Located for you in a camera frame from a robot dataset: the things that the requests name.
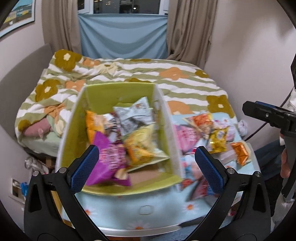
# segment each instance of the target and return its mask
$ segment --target bed frame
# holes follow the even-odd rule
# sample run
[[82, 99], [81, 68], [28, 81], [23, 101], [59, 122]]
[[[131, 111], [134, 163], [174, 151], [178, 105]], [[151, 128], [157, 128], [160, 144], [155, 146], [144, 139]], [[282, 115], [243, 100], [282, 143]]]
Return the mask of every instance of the bed frame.
[[[9, 105], [5, 101], [0, 102], [0, 125], [16, 142], [15, 119], [17, 112], [36, 87], [42, 71], [48, 68], [52, 56], [51, 47], [46, 44], [24, 58], [0, 80], [0, 97], [2, 100], [9, 100]], [[40, 156], [28, 148], [25, 148], [25, 151], [35, 157]]]

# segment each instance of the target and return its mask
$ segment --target framed painting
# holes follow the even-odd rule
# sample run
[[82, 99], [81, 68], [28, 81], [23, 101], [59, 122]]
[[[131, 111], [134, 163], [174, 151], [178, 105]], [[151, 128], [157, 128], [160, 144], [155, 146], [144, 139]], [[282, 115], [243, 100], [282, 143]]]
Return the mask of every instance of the framed painting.
[[35, 0], [19, 0], [0, 28], [0, 38], [35, 21]]

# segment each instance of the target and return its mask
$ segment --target yellow snack bag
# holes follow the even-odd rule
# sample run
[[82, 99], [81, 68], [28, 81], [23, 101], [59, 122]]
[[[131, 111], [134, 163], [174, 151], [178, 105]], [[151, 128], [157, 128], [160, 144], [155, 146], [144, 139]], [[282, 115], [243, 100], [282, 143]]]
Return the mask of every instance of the yellow snack bag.
[[228, 127], [214, 130], [209, 137], [208, 151], [209, 153], [218, 153], [227, 151], [227, 135]]
[[97, 115], [90, 110], [86, 111], [86, 131], [89, 138], [89, 143], [92, 144], [96, 131], [105, 134], [104, 125], [108, 122], [103, 115]]
[[131, 166], [150, 162], [154, 158], [153, 132], [154, 124], [142, 126], [124, 140]]

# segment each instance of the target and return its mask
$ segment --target blanket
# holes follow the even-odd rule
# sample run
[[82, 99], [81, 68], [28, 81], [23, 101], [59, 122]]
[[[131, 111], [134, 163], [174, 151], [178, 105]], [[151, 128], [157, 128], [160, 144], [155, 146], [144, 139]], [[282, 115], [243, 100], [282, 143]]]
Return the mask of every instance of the blanket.
[[90, 59], [59, 50], [17, 113], [18, 142], [22, 145], [23, 131], [47, 115], [54, 118], [54, 132], [61, 137], [83, 86], [112, 82], [155, 83], [173, 115], [224, 112], [237, 123], [227, 93], [195, 65], [159, 59]]

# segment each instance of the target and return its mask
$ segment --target gray handle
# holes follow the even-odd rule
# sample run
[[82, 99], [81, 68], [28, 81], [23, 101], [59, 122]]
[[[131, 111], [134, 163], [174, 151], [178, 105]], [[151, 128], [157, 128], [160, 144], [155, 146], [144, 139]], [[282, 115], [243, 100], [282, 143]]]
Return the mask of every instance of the gray handle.
[[296, 167], [294, 168], [294, 163], [296, 159], [296, 138], [295, 137], [284, 137], [286, 151], [287, 151], [287, 161], [291, 169], [289, 178], [285, 178], [283, 181], [282, 194], [285, 201], [290, 201], [293, 198], [294, 192], [296, 190]]

